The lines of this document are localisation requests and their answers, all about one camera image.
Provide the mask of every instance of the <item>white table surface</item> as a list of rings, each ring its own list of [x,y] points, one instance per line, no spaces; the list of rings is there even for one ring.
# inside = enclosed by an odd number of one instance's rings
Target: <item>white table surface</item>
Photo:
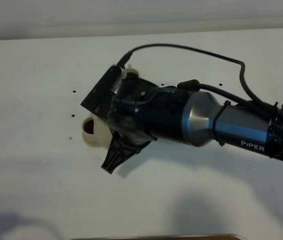
[[[283,102],[283,29],[0,41],[0,239],[283,239],[281,161],[162,140],[110,175],[101,169],[107,150],[83,142],[90,113],[81,101],[129,49],[156,42],[242,60],[251,89]],[[239,66],[209,56],[152,48],[130,63],[156,84],[198,79],[247,98]]]

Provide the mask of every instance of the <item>robotic arm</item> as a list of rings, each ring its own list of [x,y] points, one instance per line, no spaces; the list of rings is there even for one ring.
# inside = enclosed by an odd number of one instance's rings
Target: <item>robotic arm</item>
[[[149,47],[174,47],[208,54],[241,65],[240,82],[252,101],[200,84],[197,80],[158,87],[141,78],[125,78],[125,63],[132,53]],[[196,48],[150,44],[134,48],[113,65],[81,103],[112,131],[112,140],[101,166],[108,173],[140,153],[151,141],[166,138],[201,147],[212,140],[231,144],[283,161],[283,105],[277,108],[256,97],[244,79],[245,64]],[[222,95],[220,105],[212,94]]]

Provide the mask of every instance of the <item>piper logo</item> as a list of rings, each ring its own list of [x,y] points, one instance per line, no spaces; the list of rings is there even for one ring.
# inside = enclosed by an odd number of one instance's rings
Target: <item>piper logo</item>
[[[261,151],[261,152],[265,152],[265,148],[263,146],[259,146],[257,144],[253,144],[251,142],[246,142],[246,141],[241,141],[241,145],[242,146],[246,146],[247,148],[250,148],[250,149],[255,149],[257,151]]]

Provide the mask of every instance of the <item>white wall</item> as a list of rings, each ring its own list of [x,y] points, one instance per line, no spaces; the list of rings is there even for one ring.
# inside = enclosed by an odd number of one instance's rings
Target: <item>white wall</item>
[[[283,27],[283,0],[0,0],[0,39]]]

